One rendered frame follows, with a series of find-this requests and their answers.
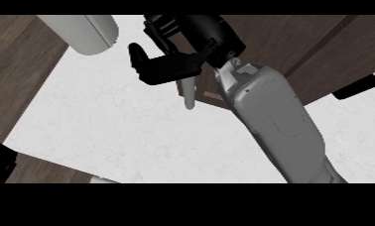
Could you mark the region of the brown wooden cabinet door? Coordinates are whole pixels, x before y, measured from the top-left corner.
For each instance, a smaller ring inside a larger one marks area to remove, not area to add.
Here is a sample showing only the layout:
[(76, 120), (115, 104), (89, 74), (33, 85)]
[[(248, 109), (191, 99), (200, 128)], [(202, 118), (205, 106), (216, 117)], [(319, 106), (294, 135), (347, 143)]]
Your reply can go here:
[(347, 15), (228, 15), (247, 50), (241, 60), (263, 64), (282, 75)]

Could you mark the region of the brown wooden cabinet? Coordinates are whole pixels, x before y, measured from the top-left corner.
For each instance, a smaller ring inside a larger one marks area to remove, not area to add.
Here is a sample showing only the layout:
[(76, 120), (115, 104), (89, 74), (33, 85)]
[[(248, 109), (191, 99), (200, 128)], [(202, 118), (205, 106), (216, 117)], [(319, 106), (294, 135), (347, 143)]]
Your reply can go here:
[(375, 88), (375, 15), (347, 15), (284, 76), (303, 105)]

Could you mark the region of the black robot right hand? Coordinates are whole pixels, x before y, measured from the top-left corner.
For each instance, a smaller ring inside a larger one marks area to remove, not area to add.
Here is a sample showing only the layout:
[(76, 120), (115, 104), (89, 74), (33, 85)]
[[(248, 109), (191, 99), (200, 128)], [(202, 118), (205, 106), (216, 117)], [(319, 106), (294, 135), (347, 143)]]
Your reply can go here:
[[(145, 15), (143, 18), (143, 32), (163, 56), (149, 58), (138, 43), (127, 48), (132, 67), (148, 85), (198, 76), (204, 63), (222, 68), (245, 51), (247, 46), (220, 15)], [(169, 40), (177, 33), (185, 36), (194, 54), (182, 53)]]

